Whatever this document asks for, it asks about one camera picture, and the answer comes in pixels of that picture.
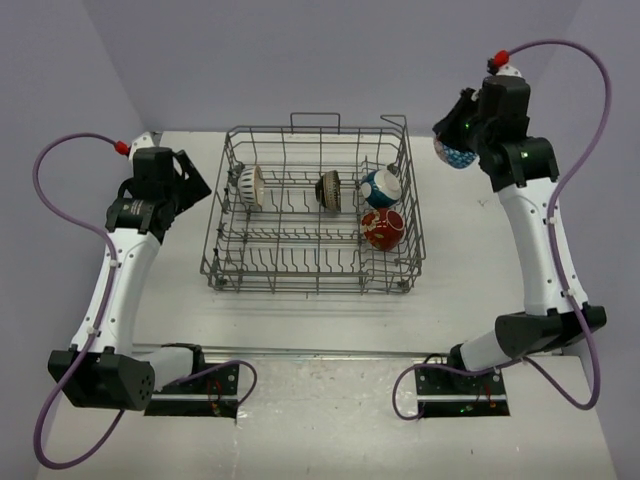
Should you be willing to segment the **red diamond pattern bowl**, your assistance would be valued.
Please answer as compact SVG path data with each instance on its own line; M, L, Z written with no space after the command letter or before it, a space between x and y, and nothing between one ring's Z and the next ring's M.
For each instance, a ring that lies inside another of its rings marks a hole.
M438 158L454 169L466 169L478 158L474 152L456 150L445 145L438 138L434 139L433 145Z

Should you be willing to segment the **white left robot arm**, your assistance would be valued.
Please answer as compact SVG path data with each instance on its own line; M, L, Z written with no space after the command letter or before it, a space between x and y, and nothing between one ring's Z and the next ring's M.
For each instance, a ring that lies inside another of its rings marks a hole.
M211 189L183 150L138 148L132 165L106 212L105 253L85 318L69 347L48 360L49 373L80 408L142 411L173 381L195 393L208 379L192 345L169 343L139 358L132 345L144 284L167 231Z

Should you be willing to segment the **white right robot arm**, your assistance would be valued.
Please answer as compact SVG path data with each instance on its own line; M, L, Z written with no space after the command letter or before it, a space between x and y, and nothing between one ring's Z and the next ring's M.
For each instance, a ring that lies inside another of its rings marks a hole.
M477 162L489 177L508 217L524 287L522 311L500 315L493 329L451 350L448 385L467 393L482 371L525 355L571 345L606 313L592 306L577 278L559 208L552 195L559 169L551 143L527 133L528 83L517 76L488 76L477 89L462 90L452 110L433 128L434 148L446 164L462 169Z

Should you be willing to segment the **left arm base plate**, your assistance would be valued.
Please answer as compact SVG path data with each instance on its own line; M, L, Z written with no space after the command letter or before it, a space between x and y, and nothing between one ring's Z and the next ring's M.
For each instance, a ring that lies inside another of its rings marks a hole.
M239 365L154 392L144 411L147 417L235 419L238 411Z

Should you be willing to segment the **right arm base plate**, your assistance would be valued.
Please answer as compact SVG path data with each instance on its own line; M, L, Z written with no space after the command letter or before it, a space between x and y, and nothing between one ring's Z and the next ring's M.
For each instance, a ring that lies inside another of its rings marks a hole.
M506 389L500 374L465 377L440 370L415 374L422 418L508 417Z

